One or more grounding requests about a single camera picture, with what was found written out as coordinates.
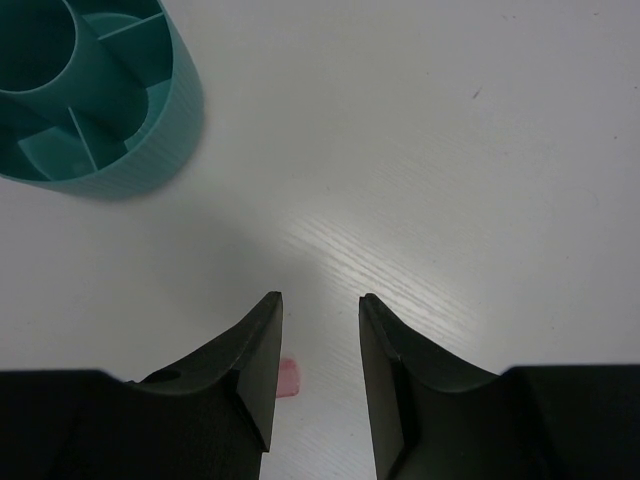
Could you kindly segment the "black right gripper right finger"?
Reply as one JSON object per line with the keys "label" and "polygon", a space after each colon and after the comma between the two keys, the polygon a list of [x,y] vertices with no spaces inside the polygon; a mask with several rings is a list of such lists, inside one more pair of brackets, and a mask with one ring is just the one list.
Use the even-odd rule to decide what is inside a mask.
{"label": "black right gripper right finger", "polygon": [[418,333],[372,293],[359,300],[359,338],[378,478],[504,478],[503,377]]}

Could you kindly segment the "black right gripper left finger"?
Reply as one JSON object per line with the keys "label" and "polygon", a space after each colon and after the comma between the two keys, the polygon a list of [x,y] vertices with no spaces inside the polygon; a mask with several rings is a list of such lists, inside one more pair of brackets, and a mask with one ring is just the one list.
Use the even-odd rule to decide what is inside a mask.
{"label": "black right gripper left finger", "polygon": [[256,479],[271,445],[283,299],[267,293],[237,324],[129,382],[136,425],[127,479]]}

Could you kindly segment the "pink highlighter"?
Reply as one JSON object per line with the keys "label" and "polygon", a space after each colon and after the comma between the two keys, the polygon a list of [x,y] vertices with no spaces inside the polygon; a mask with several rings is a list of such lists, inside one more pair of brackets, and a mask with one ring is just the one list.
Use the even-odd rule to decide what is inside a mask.
{"label": "pink highlighter", "polygon": [[290,398],[299,394],[301,375],[297,362],[282,358],[279,363],[276,398]]}

